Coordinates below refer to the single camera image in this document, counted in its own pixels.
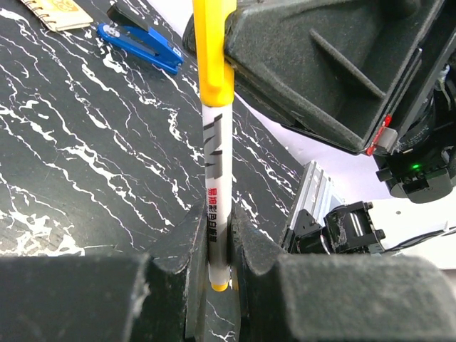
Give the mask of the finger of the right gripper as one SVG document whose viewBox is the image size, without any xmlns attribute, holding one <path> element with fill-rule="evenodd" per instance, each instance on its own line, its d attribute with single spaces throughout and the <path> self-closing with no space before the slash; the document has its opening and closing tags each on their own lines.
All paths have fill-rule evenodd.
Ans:
<svg viewBox="0 0 456 342">
<path fill-rule="evenodd" d="M 455 51 L 455 3 L 240 1 L 224 34 L 251 107 L 352 155 L 385 154 Z"/>
</svg>

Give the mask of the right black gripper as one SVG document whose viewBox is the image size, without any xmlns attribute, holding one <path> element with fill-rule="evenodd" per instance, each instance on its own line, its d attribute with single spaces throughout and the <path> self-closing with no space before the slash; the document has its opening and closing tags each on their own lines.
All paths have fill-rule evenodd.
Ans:
<svg viewBox="0 0 456 342">
<path fill-rule="evenodd" d="M 439 72 L 417 120 L 391 155 L 376 155 L 376 173 L 391 197 L 424 204 L 455 188 L 455 55 Z"/>
</svg>

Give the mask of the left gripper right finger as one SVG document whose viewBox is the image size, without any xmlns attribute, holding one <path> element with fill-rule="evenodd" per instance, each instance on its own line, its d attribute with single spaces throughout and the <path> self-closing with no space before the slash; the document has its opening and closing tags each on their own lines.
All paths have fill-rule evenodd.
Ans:
<svg viewBox="0 0 456 342">
<path fill-rule="evenodd" d="M 289 254 L 232 209 L 240 341 L 453 341 L 450 282 L 420 257 Z"/>
</svg>

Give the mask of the yellow pen cap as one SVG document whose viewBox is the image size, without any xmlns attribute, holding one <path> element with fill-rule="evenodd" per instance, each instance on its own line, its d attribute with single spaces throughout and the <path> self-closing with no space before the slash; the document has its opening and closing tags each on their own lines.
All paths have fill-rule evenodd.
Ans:
<svg viewBox="0 0 456 342">
<path fill-rule="evenodd" d="M 209 107 L 234 100 L 234 69 L 224 59 L 224 35 L 225 21 L 236 8 L 236 1 L 193 2 L 200 99 Z"/>
</svg>

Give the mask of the white pen yellow tip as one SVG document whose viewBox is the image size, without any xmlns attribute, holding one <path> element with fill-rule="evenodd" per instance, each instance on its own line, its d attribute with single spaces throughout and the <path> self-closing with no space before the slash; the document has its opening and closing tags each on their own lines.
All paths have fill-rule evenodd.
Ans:
<svg viewBox="0 0 456 342">
<path fill-rule="evenodd" d="M 209 282 L 229 285 L 228 233 L 232 212 L 232 105 L 202 106 Z"/>
</svg>

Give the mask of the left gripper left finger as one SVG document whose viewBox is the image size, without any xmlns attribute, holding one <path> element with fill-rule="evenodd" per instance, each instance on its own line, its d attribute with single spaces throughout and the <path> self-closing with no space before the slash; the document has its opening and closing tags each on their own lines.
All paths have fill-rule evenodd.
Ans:
<svg viewBox="0 0 456 342">
<path fill-rule="evenodd" d="M 206 202 L 151 251 L 1 258 L 3 341 L 202 341 Z"/>
</svg>

